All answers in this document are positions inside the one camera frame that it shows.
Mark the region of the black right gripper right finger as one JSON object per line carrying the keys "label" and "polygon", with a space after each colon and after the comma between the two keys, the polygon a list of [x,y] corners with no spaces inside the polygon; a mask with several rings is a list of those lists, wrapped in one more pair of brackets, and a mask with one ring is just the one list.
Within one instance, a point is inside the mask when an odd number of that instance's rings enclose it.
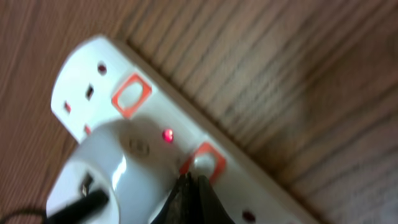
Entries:
{"label": "black right gripper right finger", "polygon": [[216,195],[210,181],[204,175],[197,178],[198,189],[198,223],[202,224],[234,224],[218,196]]}

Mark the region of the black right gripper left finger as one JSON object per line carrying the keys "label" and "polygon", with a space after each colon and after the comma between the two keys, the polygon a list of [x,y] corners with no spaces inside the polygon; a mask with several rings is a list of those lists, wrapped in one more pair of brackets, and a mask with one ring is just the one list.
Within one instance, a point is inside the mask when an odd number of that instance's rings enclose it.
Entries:
{"label": "black right gripper left finger", "polygon": [[182,174],[151,224],[187,224],[192,214],[193,190],[191,173]]}

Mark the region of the white charger plug adapter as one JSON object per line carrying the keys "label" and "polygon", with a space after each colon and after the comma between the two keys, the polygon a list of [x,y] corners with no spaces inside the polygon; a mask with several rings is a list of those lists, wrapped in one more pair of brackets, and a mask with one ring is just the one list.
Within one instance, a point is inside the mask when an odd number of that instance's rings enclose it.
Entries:
{"label": "white charger plug adapter", "polygon": [[178,178],[180,151],[150,121],[113,121],[86,136],[60,171],[48,215],[104,190],[109,201],[83,223],[150,223]]}

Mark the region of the white power strip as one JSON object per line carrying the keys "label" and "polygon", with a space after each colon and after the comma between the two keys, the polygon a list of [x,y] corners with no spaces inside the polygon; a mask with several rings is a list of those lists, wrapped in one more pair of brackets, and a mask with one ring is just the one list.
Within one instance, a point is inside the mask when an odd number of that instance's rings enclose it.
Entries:
{"label": "white power strip", "polygon": [[[208,178],[234,223],[315,222],[123,43],[97,35],[78,45],[58,73],[50,106],[78,146],[95,128],[113,121],[150,121],[160,128],[163,140],[180,151],[178,178],[191,173],[193,179],[188,223],[198,223],[197,178],[201,175]],[[61,210],[47,215],[49,220],[71,223],[70,217],[60,216]]]}

